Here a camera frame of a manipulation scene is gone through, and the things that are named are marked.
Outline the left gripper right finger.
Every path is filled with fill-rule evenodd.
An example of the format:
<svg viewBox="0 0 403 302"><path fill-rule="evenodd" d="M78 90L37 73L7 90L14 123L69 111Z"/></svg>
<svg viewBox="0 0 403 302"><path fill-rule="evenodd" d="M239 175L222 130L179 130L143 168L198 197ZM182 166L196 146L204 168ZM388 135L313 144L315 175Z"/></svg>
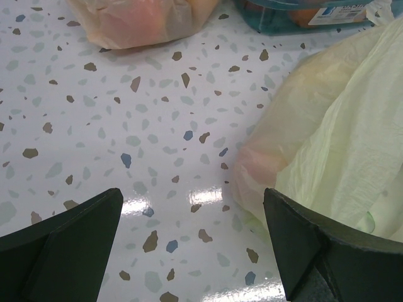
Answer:
<svg viewBox="0 0 403 302"><path fill-rule="evenodd" d="M402 243L312 211L274 189L264 212L287 301L402 301Z"/></svg>

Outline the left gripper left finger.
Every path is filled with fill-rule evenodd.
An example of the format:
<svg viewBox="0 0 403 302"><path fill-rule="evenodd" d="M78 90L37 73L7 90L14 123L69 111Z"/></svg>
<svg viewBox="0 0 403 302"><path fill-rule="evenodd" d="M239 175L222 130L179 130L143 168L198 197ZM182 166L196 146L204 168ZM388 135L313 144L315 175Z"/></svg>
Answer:
<svg viewBox="0 0 403 302"><path fill-rule="evenodd" d="M1 237L1 301L96 301L122 206L111 188Z"/></svg>

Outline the green avocado print plastic bag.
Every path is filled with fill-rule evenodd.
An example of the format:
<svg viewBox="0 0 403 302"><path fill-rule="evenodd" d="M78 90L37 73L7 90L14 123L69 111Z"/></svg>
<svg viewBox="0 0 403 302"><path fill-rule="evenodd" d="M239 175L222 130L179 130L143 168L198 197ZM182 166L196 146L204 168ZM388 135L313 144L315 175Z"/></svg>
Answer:
<svg viewBox="0 0 403 302"><path fill-rule="evenodd" d="M402 19L372 1L373 28L304 58L233 168L247 227L268 236L264 191L357 230L402 240Z"/></svg>

